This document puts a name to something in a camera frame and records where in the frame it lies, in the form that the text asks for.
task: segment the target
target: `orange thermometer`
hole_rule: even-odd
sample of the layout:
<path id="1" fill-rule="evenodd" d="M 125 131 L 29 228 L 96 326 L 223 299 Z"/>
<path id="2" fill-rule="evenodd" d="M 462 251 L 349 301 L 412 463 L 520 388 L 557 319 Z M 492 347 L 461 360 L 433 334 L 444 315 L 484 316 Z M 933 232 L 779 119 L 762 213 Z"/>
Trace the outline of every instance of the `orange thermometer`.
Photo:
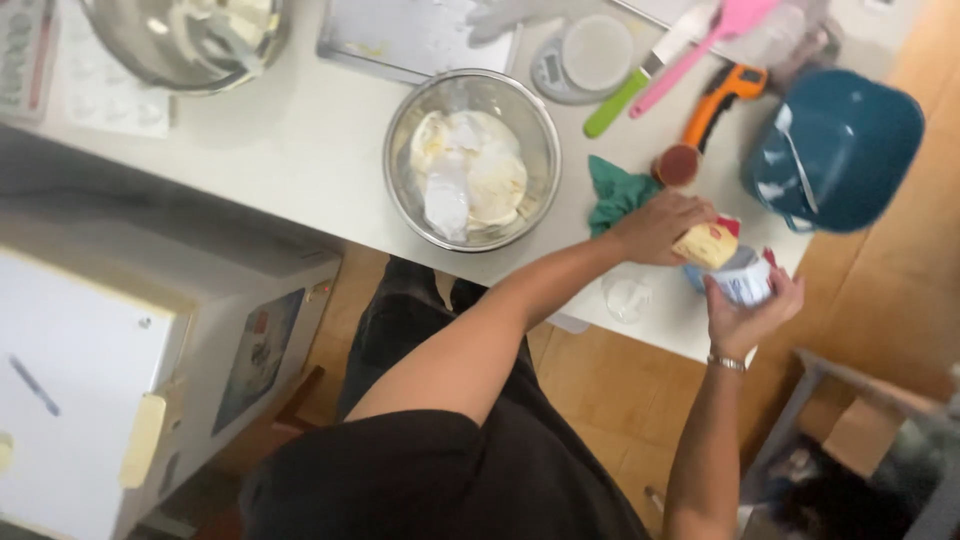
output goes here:
<path id="1" fill-rule="evenodd" d="M 704 153 L 707 140 L 720 116 L 740 99 L 756 99 L 767 87 L 767 70 L 742 63 L 731 63 L 713 77 L 704 91 L 697 110 L 686 125 L 683 141 Z"/>

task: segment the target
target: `green cloth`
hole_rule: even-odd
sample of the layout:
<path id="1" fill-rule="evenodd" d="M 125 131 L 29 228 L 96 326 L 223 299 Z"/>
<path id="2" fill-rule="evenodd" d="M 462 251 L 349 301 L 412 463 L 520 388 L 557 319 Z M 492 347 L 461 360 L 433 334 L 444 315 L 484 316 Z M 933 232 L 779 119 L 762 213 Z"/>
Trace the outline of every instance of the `green cloth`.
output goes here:
<path id="1" fill-rule="evenodd" d="M 605 233 L 661 190 L 660 184 L 650 175 L 630 174 L 596 156 L 589 157 L 589 169 L 599 199 L 588 220 L 591 237 Z"/>

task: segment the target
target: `black pants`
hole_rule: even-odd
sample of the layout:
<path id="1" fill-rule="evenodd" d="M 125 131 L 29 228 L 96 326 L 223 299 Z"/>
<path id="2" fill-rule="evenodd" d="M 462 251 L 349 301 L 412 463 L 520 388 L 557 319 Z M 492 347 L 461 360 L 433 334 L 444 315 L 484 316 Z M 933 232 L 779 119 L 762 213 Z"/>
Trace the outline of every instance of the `black pants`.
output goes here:
<path id="1" fill-rule="evenodd" d="M 457 280 L 450 291 L 451 311 L 437 290 L 433 270 L 390 257 L 383 279 L 353 336 L 344 389 L 337 403 L 338 421 L 343 421 L 387 370 L 431 335 L 446 328 L 486 292 L 486 287 Z M 521 364 L 517 367 L 528 376 L 536 377 L 525 337 L 517 352 L 517 364 Z"/>

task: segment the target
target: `white counter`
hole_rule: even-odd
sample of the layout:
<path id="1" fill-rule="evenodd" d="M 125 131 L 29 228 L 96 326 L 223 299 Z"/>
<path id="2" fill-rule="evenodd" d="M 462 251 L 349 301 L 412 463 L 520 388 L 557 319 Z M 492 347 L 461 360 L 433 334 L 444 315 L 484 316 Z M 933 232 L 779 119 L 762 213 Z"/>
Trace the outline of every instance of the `white counter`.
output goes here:
<path id="1" fill-rule="evenodd" d="M 563 184 L 553 208 L 534 231 L 507 248 L 482 255 L 456 254 L 410 231 L 384 188 L 383 137 L 410 87 L 317 58 L 314 45 L 323 4 L 296 3 L 290 42 L 261 79 L 215 97 L 179 99 L 167 139 L 73 127 L 62 113 L 57 80 L 46 119 L 29 129 L 159 177 L 491 285 L 524 263 L 587 239 L 587 216 L 596 201 L 587 156 L 596 154 L 631 172 L 648 169 L 653 158 L 680 137 L 699 93 L 720 66 L 716 58 L 705 59 L 641 119 L 623 116 L 593 141 L 582 135 L 593 107 L 548 104 L 564 148 Z M 514 75 L 527 85 L 530 57 L 550 31 L 537 28 L 524 36 Z M 658 33 L 645 30 L 641 44 L 652 43 Z M 871 58 L 876 56 L 876 49 L 870 52 Z M 811 236 L 791 233 L 782 219 L 751 199 L 738 180 L 739 161 L 749 150 L 756 126 L 775 104 L 774 98 L 766 97 L 733 107 L 714 132 L 703 172 L 690 191 L 708 197 L 719 211 L 741 218 L 742 241 L 756 248 L 770 246 L 778 262 L 793 271 Z M 703 361 L 708 352 L 703 297 L 679 269 L 661 270 L 659 276 L 653 302 L 636 324 L 623 325 L 611 318 L 599 281 L 584 289 L 562 313 Z"/>

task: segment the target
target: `person's left hand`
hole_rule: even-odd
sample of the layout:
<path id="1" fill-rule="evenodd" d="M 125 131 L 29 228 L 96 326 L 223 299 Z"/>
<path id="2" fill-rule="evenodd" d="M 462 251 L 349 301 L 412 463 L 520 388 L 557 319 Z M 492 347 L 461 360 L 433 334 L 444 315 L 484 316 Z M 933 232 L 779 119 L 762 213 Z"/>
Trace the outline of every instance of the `person's left hand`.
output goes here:
<path id="1" fill-rule="evenodd" d="M 691 227 L 715 221 L 716 210 L 706 199 L 687 197 L 666 188 L 607 232 L 623 250 L 625 259 L 640 264 L 677 266 L 686 260 L 671 248 Z"/>

